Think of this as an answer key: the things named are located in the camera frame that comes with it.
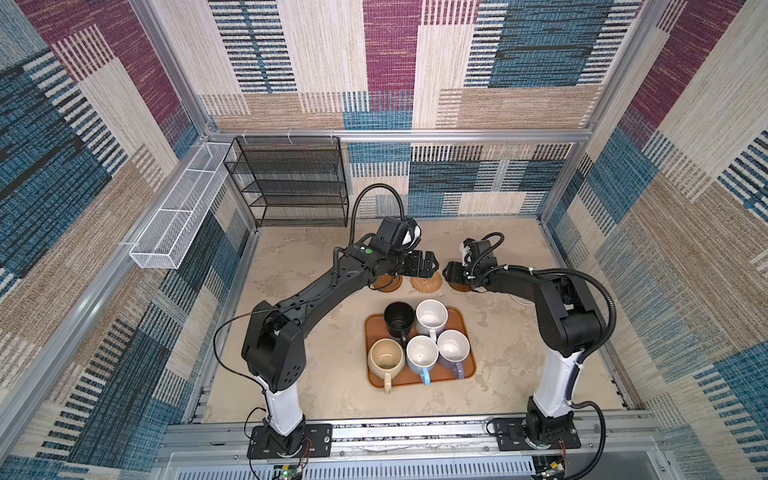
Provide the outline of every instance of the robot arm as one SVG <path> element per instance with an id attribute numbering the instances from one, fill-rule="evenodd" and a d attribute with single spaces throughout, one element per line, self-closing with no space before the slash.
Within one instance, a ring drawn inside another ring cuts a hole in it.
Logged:
<path id="1" fill-rule="evenodd" d="M 420 236 L 412 218 L 385 217 L 375 235 L 334 249 L 333 267 L 307 288 L 274 306 L 261 302 L 253 308 L 242 357 L 263 387 L 270 418 L 266 430 L 280 455 L 292 455 L 305 438 L 296 390 L 306 367 L 304 339 L 333 307 L 381 275 L 431 277 L 439 263 L 433 252 L 414 250 Z"/>
<path id="2" fill-rule="evenodd" d="M 488 239 L 493 236 L 500 237 L 495 245 Z M 499 266 L 492 251 L 503 238 L 500 233 L 480 241 L 468 238 L 462 244 L 464 261 L 450 262 L 443 276 L 457 290 L 483 287 L 535 304 L 538 331 L 548 351 L 539 386 L 528 400 L 525 440 L 534 449 L 548 448 L 575 432 L 571 396 L 576 379 L 586 356 L 607 340 L 615 321 L 606 325 L 584 280 L 591 277 L 581 272 Z"/>

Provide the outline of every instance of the beige table surface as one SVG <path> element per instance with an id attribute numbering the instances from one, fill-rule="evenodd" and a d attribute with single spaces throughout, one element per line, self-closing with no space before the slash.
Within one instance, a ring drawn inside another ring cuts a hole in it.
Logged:
<path id="1" fill-rule="evenodd" d="M 527 218 L 424 220 L 421 250 L 432 250 L 440 270 L 459 260 L 459 244 L 501 231 L 505 242 L 495 251 L 499 263 L 535 268 L 555 266 L 536 220 Z M 356 238 L 376 231 L 379 222 L 358 222 Z M 345 246 L 349 231 L 329 227 L 268 227 L 262 229 L 257 253 L 237 314 L 261 300 L 272 304 L 297 293 L 325 273 L 332 251 Z M 400 386 L 385 395 L 367 379 L 364 321 L 401 300 L 414 308 L 435 298 L 458 308 L 468 330 L 477 373 L 470 379 L 430 386 Z M 236 320 L 221 355 L 224 363 L 247 373 L 240 357 L 247 317 Z M 522 306 L 502 293 L 459 293 L 445 282 L 432 294 L 415 291 L 409 279 L 393 293 L 366 289 L 349 296 L 312 330 L 306 339 L 307 366 L 299 396 L 308 419 L 354 419 L 414 415 L 524 412 L 538 385 L 545 345 L 532 306 Z M 591 356 L 574 393 L 575 401 L 594 400 L 603 409 L 620 409 L 621 398 L 600 356 Z M 217 370 L 205 422 L 242 422 L 255 406 L 263 406 L 259 387 L 221 368 Z"/>

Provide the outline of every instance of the white mug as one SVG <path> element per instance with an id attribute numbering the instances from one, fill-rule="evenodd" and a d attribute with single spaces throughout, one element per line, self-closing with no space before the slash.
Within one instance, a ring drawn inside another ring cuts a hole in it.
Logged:
<path id="1" fill-rule="evenodd" d="M 392 379 L 406 365 L 406 356 L 402 347 L 393 339 L 381 339 L 368 351 L 368 368 L 374 375 L 384 380 L 384 393 L 392 391 Z"/>
<path id="2" fill-rule="evenodd" d="M 437 300 L 424 300 L 416 307 L 416 332 L 427 335 L 434 343 L 447 322 L 448 309 Z"/>
<path id="3" fill-rule="evenodd" d="M 438 356 L 437 343 L 434 343 L 427 336 L 417 335 L 413 337 L 406 347 L 408 368 L 422 377 L 424 385 L 429 385 L 431 382 L 429 373 L 435 368 Z"/>
<path id="4" fill-rule="evenodd" d="M 446 330 L 437 339 L 440 352 L 438 363 L 453 372 L 457 379 L 464 379 L 464 364 L 469 356 L 469 340 L 458 330 Z"/>

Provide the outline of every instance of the mug handle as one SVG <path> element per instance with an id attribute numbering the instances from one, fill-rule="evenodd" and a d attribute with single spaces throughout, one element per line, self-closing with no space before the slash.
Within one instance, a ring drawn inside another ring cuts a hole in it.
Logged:
<path id="1" fill-rule="evenodd" d="M 456 375 L 456 378 L 459 380 L 464 379 L 464 366 L 461 363 L 454 363 L 453 364 L 453 374 Z"/>

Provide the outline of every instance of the black wire mesh shelf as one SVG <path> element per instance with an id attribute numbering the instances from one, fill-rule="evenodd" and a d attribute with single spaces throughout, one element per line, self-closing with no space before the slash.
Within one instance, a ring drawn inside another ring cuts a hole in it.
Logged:
<path id="1" fill-rule="evenodd" d="M 224 166 L 259 227 L 346 227 L 337 137 L 236 137 Z"/>

